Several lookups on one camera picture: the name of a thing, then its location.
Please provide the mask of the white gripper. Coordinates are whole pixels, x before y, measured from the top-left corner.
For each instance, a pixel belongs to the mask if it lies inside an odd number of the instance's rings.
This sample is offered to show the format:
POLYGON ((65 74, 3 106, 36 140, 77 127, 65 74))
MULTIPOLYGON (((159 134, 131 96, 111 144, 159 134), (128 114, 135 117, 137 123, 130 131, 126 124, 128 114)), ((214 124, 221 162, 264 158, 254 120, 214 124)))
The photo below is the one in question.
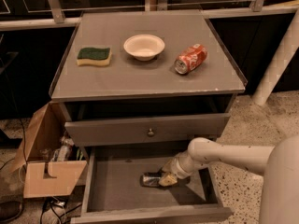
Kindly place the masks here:
POLYGON ((179 179, 185 179, 194 171, 194 161, 187 152, 180 152, 162 167, 164 172, 159 180, 162 187, 174 186, 179 179))

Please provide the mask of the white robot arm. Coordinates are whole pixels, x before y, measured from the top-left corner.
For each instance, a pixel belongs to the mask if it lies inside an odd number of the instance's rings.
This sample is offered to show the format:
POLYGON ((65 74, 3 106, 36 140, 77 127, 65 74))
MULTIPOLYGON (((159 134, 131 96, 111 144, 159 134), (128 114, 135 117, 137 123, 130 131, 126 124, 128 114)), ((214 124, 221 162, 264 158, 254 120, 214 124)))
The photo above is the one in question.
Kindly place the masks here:
POLYGON ((275 146, 221 145, 194 138, 162 168, 159 184, 169 187, 208 164, 220 161, 261 175, 259 224, 299 224, 299 136, 275 146))

